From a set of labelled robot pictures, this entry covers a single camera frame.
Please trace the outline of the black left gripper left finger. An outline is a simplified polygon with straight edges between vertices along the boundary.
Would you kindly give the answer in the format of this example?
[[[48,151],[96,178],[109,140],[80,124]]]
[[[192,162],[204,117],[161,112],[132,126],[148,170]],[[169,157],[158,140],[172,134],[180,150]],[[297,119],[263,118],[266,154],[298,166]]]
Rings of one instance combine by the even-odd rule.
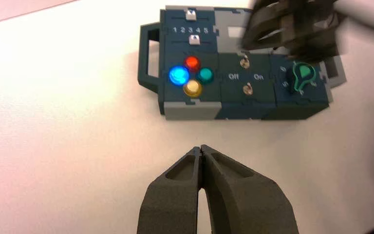
[[[137,233],[197,233],[202,162],[201,149],[195,146],[147,187],[139,211]]]

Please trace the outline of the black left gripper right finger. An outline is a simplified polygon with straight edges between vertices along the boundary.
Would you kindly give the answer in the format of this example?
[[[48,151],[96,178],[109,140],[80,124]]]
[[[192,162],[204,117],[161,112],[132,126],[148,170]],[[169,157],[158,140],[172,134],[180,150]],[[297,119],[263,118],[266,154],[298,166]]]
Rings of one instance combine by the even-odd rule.
[[[293,207],[278,184],[211,148],[204,157],[203,189],[214,234],[297,234]]]

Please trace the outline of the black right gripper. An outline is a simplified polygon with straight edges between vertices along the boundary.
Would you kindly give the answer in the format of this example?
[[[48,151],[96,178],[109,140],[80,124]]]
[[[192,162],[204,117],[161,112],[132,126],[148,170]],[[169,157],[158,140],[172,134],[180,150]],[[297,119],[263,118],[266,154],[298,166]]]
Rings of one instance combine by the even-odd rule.
[[[250,30],[242,35],[242,48],[250,51],[282,46],[285,11],[285,0],[255,1]],[[334,0],[291,0],[287,13],[293,30],[284,44],[289,58],[317,63],[340,55],[337,29],[346,16],[335,9]]]

